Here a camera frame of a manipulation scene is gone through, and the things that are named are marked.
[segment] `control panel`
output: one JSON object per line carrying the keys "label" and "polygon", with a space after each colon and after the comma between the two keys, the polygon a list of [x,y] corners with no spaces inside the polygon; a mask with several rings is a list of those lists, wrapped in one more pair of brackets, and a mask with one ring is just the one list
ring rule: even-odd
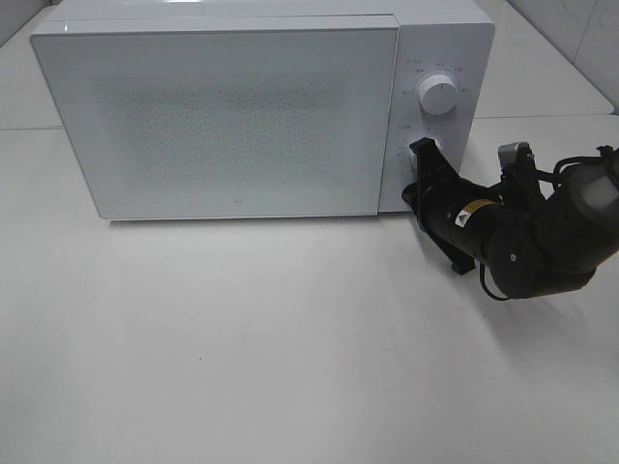
{"label": "control panel", "polygon": [[459,170],[494,32],[481,26],[400,27],[380,212],[409,211],[401,193],[415,181],[412,142],[435,139]]}

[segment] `table surface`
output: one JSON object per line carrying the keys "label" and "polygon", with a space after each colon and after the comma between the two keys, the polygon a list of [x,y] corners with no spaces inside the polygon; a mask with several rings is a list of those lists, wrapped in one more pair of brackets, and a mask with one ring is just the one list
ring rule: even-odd
{"label": "table surface", "polygon": [[[533,26],[500,0],[482,5],[497,23],[476,117],[610,114],[613,107]],[[28,43],[44,9],[0,48],[0,130],[60,127]]]}
{"label": "table surface", "polygon": [[[614,116],[475,122],[540,167]],[[62,130],[0,131],[0,462],[619,458],[619,259],[496,303],[411,217],[97,218]]]}

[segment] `rotary knob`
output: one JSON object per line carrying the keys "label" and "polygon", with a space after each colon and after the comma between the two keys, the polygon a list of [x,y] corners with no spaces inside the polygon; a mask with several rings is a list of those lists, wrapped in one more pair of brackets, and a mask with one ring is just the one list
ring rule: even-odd
{"label": "rotary knob", "polygon": [[419,86],[419,100],[428,114],[439,116],[448,113],[457,103],[456,84],[446,74],[431,75]]}

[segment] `yellow label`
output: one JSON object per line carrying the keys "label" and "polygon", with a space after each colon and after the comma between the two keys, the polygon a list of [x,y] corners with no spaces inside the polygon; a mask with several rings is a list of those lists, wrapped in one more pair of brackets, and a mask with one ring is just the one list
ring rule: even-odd
{"label": "yellow label", "polygon": [[470,202],[468,205],[462,208],[462,211],[460,211],[456,215],[456,225],[464,227],[466,225],[466,222],[468,222],[468,220],[471,218],[471,216],[473,216],[473,214],[475,214],[476,211],[483,208],[484,206],[493,205],[495,203],[496,201],[485,199]]}

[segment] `microwave oven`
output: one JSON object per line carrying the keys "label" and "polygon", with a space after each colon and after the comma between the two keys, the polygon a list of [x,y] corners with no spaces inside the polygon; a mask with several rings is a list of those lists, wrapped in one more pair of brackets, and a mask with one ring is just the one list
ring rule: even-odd
{"label": "microwave oven", "polygon": [[64,0],[31,44],[98,213],[407,211],[459,168],[494,26],[473,0]]}

